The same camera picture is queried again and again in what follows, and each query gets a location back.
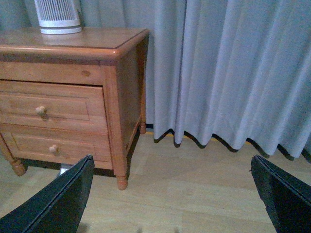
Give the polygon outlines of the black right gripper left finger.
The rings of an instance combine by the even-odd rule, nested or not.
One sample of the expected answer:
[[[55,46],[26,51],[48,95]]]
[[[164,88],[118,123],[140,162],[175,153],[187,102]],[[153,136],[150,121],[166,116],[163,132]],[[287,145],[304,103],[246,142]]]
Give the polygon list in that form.
[[[75,233],[89,197],[94,160],[87,155],[0,219],[2,233]]]

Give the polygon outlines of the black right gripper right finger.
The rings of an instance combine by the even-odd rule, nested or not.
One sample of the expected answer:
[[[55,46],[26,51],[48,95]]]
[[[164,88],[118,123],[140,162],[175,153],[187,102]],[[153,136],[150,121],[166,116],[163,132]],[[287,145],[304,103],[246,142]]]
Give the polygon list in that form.
[[[310,185],[260,155],[252,157],[251,174],[276,232],[311,231]]]

